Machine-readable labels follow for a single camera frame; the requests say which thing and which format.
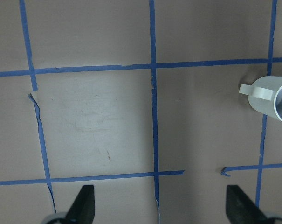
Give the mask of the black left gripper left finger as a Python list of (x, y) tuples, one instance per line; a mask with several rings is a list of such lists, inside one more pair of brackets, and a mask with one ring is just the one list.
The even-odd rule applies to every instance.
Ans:
[(93, 185), (83, 185), (65, 220), (67, 224), (92, 224), (95, 217), (95, 190)]

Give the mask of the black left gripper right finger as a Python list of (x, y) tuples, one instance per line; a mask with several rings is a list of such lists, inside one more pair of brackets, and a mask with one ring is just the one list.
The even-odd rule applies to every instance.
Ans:
[(225, 211), (231, 224), (271, 223), (238, 185), (227, 185)]

